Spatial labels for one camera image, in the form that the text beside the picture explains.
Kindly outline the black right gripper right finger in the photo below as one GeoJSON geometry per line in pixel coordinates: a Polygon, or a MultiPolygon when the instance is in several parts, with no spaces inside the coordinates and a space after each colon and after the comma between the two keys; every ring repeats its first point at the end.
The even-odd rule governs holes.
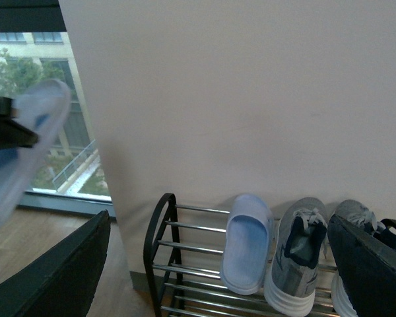
{"type": "Polygon", "coordinates": [[[338,215],[328,238],[337,266],[332,300],[340,316],[396,316],[396,220],[370,234],[338,215]]]}

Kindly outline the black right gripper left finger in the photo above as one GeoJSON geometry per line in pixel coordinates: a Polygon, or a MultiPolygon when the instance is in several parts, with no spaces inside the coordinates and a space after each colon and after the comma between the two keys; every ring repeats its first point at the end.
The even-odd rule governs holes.
{"type": "Polygon", "coordinates": [[[101,211],[0,284],[0,316],[86,316],[107,258],[110,216],[101,211]]]}

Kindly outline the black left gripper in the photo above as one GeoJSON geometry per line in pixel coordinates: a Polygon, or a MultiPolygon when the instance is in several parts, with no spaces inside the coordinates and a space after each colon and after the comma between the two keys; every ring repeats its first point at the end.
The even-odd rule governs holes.
{"type": "Polygon", "coordinates": [[[39,141],[38,134],[17,123],[16,117],[13,99],[0,96],[0,150],[32,148],[39,141]]]}

